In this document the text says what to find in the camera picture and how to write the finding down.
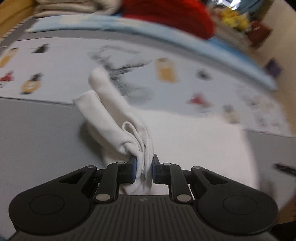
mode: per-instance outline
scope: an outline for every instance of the metal pin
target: metal pin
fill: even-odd
[[[187,194],[180,194],[177,196],[177,200],[180,202],[188,202],[191,200],[191,197]]]
[[[111,198],[110,195],[107,193],[101,193],[96,195],[96,199],[102,202],[108,201],[110,198]]]

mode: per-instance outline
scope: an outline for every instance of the gray surface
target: gray surface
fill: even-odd
[[[296,177],[273,168],[274,163],[282,163],[296,168],[296,138],[248,131],[256,159],[261,189],[272,196],[279,207],[283,207],[296,191]]]
[[[0,98],[0,235],[18,193],[87,165],[104,168],[97,144],[73,106]]]

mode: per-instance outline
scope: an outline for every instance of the light blue fabric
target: light blue fabric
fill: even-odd
[[[254,65],[256,68],[260,68],[253,60],[251,60],[247,55],[236,49],[235,47],[231,46],[227,42],[217,38],[216,36],[206,40],[208,43],[215,45],[216,47],[226,50],[233,55],[235,55],[238,58],[241,58],[247,62],[250,62],[252,65]]]
[[[165,25],[146,21],[120,18],[116,16],[99,16],[93,14],[64,15],[41,18],[27,32],[42,32],[68,29],[101,29],[149,36],[164,42],[174,43],[196,54],[212,58],[235,69],[269,90],[276,90],[273,78],[250,61],[239,58],[232,53],[211,45],[196,36]]]

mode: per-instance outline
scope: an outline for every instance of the purple object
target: purple object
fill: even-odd
[[[274,78],[277,78],[281,74],[281,68],[280,68],[279,64],[274,59],[271,59],[268,62],[268,64],[265,66],[265,69]]]

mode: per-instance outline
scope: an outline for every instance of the folded towel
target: folded towel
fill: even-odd
[[[96,68],[89,77],[93,90],[74,103],[88,121],[90,135],[103,147],[106,164],[137,158],[136,181],[124,184],[127,194],[146,195],[152,185],[153,144],[148,127],[110,81],[107,71]]]
[[[37,0],[34,15],[37,18],[71,15],[77,13],[94,13],[111,15],[121,7],[121,0]]]
[[[43,17],[44,13],[52,12],[53,15],[61,15],[59,12],[87,12],[93,13],[97,10],[97,3],[92,1],[85,1],[81,3],[50,3],[50,4],[39,4],[36,6],[34,15],[39,18],[41,15]]]
[[[39,4],[51,4],[51,3],[81,3],[85,0],[36,0]]]

